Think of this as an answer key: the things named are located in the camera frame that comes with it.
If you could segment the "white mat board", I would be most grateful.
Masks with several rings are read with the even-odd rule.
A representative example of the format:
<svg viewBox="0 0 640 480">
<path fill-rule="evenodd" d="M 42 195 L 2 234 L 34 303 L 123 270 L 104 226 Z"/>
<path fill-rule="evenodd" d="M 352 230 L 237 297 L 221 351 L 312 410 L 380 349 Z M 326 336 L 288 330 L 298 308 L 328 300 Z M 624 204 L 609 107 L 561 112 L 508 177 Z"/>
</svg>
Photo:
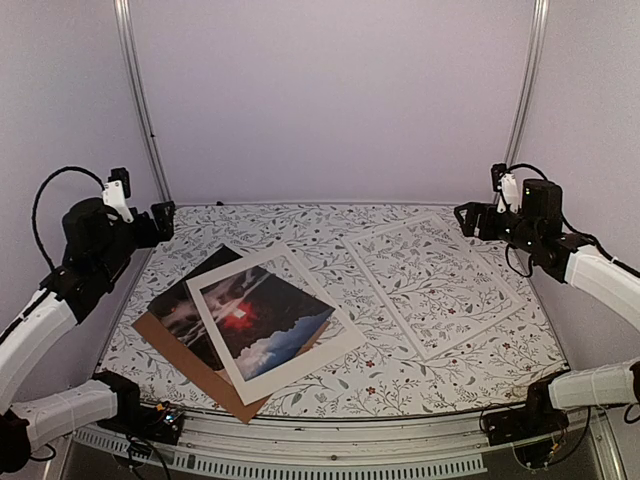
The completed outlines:
<svg viewBox="0 0 640 480">
<path fill-rule="evenodd" d="M 187 286 L 244 404 L 365 342 L 354 321 L 283 243 L 199 274 Z"/>
</svg>

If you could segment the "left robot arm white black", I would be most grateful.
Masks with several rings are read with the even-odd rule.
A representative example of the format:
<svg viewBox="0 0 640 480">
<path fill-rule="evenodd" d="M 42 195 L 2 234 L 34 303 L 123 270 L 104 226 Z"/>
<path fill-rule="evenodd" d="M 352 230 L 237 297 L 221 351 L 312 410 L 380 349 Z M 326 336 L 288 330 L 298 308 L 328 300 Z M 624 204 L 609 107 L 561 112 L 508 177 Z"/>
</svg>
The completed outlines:
<svg viewBox="0 0 640 480">
<path fill-rule="evenodd" d="M 1 471 L 15 473 L 38 461 L 36 451 L 79 427 L 101 422 L 148 443 L 173 440 L 167 404 L 140 403 L 138 385 L 123 376 L 99 372 L 82 385 L 36 401 L 14 397 L 28 374 L 68 332 L 86 320 L 113 292 L 132 255 L 170 240 L 175 205 L 156 203 L 149 212 L 128 206 L 126 168 L 115 168 L 98 197 L 73 205 L 62 218 L 66 246 L 17 317 L 1 333 Z"/>
</svg>

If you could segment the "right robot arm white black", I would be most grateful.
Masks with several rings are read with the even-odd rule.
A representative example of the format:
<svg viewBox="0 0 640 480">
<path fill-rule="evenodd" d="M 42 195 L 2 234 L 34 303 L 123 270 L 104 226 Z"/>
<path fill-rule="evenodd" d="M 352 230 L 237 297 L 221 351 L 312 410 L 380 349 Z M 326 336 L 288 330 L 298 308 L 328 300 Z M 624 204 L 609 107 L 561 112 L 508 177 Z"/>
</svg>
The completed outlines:
<svg viewBox="0 0 640 480">
<path fill-rule="evenodd" d="M 639 325 L 639 273 L 604 250 L 599 240 L 566 220 L 562 188 L 541 170 L 517 181 L 514 166 L 491 168 L 493 203 L 468 202 L 455 207 L 464 236 L 502 241 L 527 254 L 527 267 L 540 267 L 556 281 L 580 290 L 631 326 Z M 639 401 L 639 361 L 631 359 L 588 370 L 551 374 L 531 384 L 515 423 L 537 436 L 567 410 L 580 407 L 634 405 Z"/>
</svg>

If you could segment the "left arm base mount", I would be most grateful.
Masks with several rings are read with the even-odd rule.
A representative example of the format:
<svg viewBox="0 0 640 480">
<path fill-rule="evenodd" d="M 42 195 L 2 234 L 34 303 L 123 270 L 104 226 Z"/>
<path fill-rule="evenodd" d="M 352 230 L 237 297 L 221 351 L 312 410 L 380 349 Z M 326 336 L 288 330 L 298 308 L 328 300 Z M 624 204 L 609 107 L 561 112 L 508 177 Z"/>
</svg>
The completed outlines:
<svg viewBox="0 0 640 480">
<path fill-rule="evenodd" d="M 155 406 L 143 405 L 139 386 L 114 372 L 95 373 L 92 380 L 106 384 L 117 397 L 116 415 L 99 420 L 99 427 L 148 441 L 178 444 L 184 425 L 183 412 L 179 408 L 169 401 Z"/>
</svg>

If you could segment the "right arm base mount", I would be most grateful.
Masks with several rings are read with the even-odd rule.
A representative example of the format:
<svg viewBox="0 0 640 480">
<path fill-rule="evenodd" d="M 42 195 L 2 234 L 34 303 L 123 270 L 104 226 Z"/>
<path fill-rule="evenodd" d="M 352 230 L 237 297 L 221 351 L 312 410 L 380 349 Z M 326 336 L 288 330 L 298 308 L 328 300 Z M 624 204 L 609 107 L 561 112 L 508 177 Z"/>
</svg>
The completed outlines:
<svg viewBox="0 0 640 480">
<path fill-rule="evenodd" d="M 529 385 L 522 407 L 505 405 L 505 410 L 494 413 L 486 413 L 485 407 L 479 416 L 479 429 L 490 446 L 524 441 L 556 431 L 560 433 L 558 439 L 546 440 L 542 446 L 525 445 L 515 449 L 516 460 L 529 470 L 547 469 L 565 462 L 578 450 L 589 431 L 590 407 L 578 440 L 570 450 L 565 449 L 569 418 L 564 411 L 552 406 L 549 393 L 549 386 L 559 376 L 560 373 L 550 374 Z"/>
</svg>

